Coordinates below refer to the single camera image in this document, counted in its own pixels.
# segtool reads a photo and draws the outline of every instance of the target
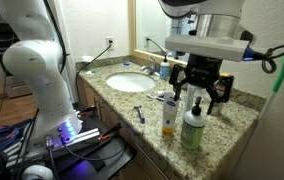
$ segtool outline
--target white sink basin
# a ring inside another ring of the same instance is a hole
[[[130,72],[114,74],[106,80],[106,83],[113,89],[124,92],[142,92],[155,86],[152,78]]]

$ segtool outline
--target wall outlet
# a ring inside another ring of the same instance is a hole
[[[106,37],[106,47],[109,47],[109,45],[111,44],[110,41],[112,41],[113,44],[112,44],[112,46],[110,47],[109,50],[113,50],[113,49],[114,49],[114,39],[113,39],[112,36],[107,36],[107,37]]]
[[[148,38],[150,38],[149,35],[144,35],[144,47],[148,47],[149,46],[149,41]]]

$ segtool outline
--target faucet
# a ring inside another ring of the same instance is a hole
[[[160,76],[160,74],[158,72],[156,72],[155,59],[152,56],[149,56],[149,57],[150,57],[150,59],[152,59],[151,66],[150,67],[149,66],[143,66],[141,68],[141,71],[148,70],[150,75]]]

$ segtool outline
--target granite countertop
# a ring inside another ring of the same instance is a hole
[[[159,90],[172,92],[172,86],[168,81],[148,75],[156,81],[156,86],[151,90],[136,93],[121,92],[106,84],[108,77],[119,72],[136,72],[147,75],[140,69],[141,66],[133,63],[127,67],[115,64],[92,69],[95,70],[94,76],[86,75],[85,71],[82,71],[80,76],[180,176],[185,179],[211,179],[226,157],[234,150],[241,137],[253,127],[259,112],[229,101],[224,105],[221,116],[207,116],[200,148],[188,150],[180,143],[181,112],[185,92],[181,93],[175,132],[173,135],[164,135],[161,129],[163,104],[147,98],[145,94],[156,95]],[[203,114],[206,114],[209,100],[204,99],[201,104]],[[135,105],[142,106],[146,119],[145,124],[140,123],[137,111],[133,108]]]

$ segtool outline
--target mirror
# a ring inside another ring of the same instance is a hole
[[[196,26],[196,15],[184,19],[170,19],[163,12],[157,0],[135,1],[135,49],[164,56],[165,38],[170,34],[188,34]],[[188,54],[177,55],[175,51],[169,57],[187,62]]]

